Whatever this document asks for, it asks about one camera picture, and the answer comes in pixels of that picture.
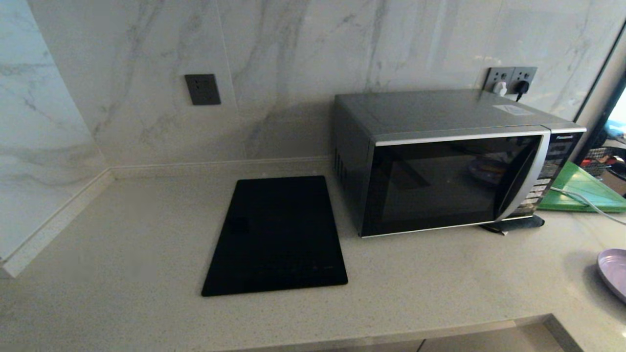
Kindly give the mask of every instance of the electrical outlet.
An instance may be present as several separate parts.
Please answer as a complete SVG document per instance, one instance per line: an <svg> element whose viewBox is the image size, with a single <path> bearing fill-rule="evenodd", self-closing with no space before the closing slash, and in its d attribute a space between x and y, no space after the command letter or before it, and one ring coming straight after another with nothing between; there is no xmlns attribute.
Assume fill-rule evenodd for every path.
<svg viewBox="0 0 626 352"><path fill-rule="evenodd" d="M515 86L520 81L533 82L536 67L492 67L489 69L483 89L493 92L493 86L499 82L506 82L506 94L517 94Z"/></svg>
<svg viewBox="0 0 626 352"><path fill-rule="evenodd" d="M513 76L513 71L515 71L515 67L492 67L489 69L489 73L487 73L487 79L485 80L485 85L483 89L486 91L493 92L493 86L496 85L499 81L506 82L506 87L508 88L511 83L511 77Z"/></svg>
<svg viewBox="0 0 626 352"><path fill-rule="evenodd" d="M219 105L220 92L217 90L215 75L185 75L187 88L194 105Z"/></svg>
<svg viewBox="0 0 626 352"><path fill-rule="evenodd" d="M532 85L536 72L536 67L516 67L511 77L511 83L507 86L508 91L506 94L516 94L515 86L521 81L526 81L529 85Z"/></svg>

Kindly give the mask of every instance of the green cutting board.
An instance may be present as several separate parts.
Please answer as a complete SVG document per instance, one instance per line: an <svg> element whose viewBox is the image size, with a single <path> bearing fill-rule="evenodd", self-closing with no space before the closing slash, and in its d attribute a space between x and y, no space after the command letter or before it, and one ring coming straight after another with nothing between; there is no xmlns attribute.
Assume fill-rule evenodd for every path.
<svg viewBox="0 0 626 352"><path fill-rule="evenodd" d="M582 194L605 212L626 212L626 199L586 171L567 162L552 184L562 190ZM593 212L594 210L569 196L551 190L539 205L540 210L565 210L570 212Z"/></svg>

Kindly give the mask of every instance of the silver microwave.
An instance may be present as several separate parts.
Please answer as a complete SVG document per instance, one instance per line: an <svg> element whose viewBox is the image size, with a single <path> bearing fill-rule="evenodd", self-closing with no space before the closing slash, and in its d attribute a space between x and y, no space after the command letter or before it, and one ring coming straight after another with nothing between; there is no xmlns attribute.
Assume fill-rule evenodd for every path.
<svg viewBox="0 0 626 352"><path fill-rule="evenodd" d="M361 237L531 217L585 128L480 90L337 95L334 170Z"/></svg>

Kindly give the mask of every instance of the countertop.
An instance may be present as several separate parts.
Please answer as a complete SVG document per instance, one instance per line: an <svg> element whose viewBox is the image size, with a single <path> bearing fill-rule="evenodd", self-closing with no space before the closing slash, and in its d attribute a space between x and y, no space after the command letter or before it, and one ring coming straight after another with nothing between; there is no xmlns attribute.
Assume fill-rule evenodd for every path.
<svg viewBox="0 0 626 352"><path fill-rule="evenodd" d="M457 227L361 239L327 162L208 169L116 180L17 279L0 281L0 346L296 351L553 316L585 351L626 350L626 304L595 266L602 250L626 247L626 229L600 215L540 212L543 227L507 236ZM319 174L348 285L201 297L236 181Z"/></svg>

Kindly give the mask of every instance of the black plug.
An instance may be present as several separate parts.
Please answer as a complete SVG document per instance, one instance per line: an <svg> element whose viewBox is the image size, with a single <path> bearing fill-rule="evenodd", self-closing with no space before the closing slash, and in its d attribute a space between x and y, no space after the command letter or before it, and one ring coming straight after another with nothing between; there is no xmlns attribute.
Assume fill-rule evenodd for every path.
<svg viewBox="0 0 626 352"><path fill-rule="evenodd" d="M530 87L530 83L527 81L521 81L515 86L515 91L517 92L517 99L515 101L519 101L522 94L526 94L528 87Z"/></svg>

